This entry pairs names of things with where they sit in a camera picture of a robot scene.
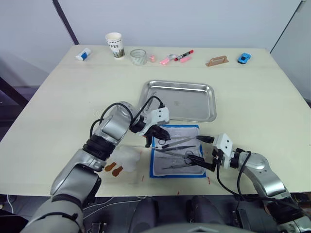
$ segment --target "paper cup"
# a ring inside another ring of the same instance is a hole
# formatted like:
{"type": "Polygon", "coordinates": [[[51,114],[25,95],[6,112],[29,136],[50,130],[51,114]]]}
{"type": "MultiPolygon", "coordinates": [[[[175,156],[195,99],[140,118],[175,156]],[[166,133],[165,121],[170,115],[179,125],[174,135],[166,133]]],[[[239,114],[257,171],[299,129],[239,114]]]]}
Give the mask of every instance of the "paper cup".
{"type": "Polygon", "coordinates": [[[113,56],[115,58],[122,58],[125,53],[121,33],[108,33],[105,38],[110,49],[112,50],[113,56]]]}

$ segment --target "white wall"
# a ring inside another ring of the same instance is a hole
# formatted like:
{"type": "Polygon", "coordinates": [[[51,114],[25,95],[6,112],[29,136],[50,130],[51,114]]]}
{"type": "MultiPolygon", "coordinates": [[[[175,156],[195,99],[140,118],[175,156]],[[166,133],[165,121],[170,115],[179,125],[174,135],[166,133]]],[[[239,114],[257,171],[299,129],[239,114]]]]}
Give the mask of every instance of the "white wall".
{"type": "Polygon", "coordinates": [[[311,101],[311,0],[295,13],[271,54],[300,94],[311,101]]]}
{"type": "Polygon", "coordinates": [[[270,51],[300,0],[59,0],[82,44],[250,47],[270,51]]]}
{"type": "Polygon", "coordinates": [[[0,77],[41,85],[73,45],[51,0],[0,1],[0,77]]]}

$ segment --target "blue toy car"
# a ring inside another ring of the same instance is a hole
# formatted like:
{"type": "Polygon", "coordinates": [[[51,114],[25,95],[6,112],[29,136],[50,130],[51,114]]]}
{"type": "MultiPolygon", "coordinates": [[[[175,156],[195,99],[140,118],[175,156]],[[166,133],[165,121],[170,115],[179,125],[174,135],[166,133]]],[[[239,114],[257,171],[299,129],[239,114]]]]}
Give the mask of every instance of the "blue toy car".
{"type": "Polygon", "coordinates": [[[238,59],[238,63],[246,64],[246,62],[251,58],[251,55],[248,53],[243,53],[238,59]]]}

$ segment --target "stainless steel tray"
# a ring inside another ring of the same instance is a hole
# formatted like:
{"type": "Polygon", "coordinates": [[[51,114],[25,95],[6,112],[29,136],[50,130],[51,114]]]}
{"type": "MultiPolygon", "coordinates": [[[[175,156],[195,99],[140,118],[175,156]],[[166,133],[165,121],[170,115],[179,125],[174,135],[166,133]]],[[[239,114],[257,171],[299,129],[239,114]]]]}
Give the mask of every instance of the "stainless steel tray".
{"type": "MultiPolygon", "coordinates": [[[[148,81],[142,89],[139,108],[150,96],[157,96],[162,100],[170,110],[171,120],[211,122],[216,118],[214,90],[206,84],[148,81]]],[[[148,113],[158,106],[158,101],[152,99],[144,112],[148,113]]]]}

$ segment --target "white table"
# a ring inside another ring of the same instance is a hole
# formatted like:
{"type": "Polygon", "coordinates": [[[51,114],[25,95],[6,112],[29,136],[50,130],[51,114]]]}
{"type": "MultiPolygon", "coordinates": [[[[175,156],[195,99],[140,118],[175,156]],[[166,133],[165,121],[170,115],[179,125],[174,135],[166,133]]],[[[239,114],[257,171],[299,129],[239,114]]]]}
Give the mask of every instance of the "white table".
{"type": "MultiPolygon", "coordinates": [[[[311,191],[311,111],[266,50],[194,48],[186,63],[137,67],[129,59],[133,47],[125,48],[126,58],[120,61],[106,46],[87,47],[93,53],[84,62],[74,56],[85,46],[69,50],[1,141],[0,193],[49,195],[56,175],[88,139],[91,123],[113,102],[137,105],[143,84],[155,79],[212,86],[217,118],[199,123],[201,134],[226,132],[235,147],[264,155],[291,192],[311,191]],[[237,63],[243,52],[252,55],[246,65],[237,63]],[[229,63],[205,66],[221,55],[229,63]]],[[[158,61],[192,49],[143,48],[158,61]]],[[[145,139],[128,132],[122,143],[144,145],[145,139]]],[[[142,151],[136,171],[116,178],[101,172],[97,196],[228,194],[210,171],[210,184],[207,178],[149,178],[150,150],[142,151]]],[[[233,190],[237,176],[236,169],[221,170],[222,181],[233,190]]],[[[247,177],[241,184],[243,193],[255,192],[247,177]]]]}

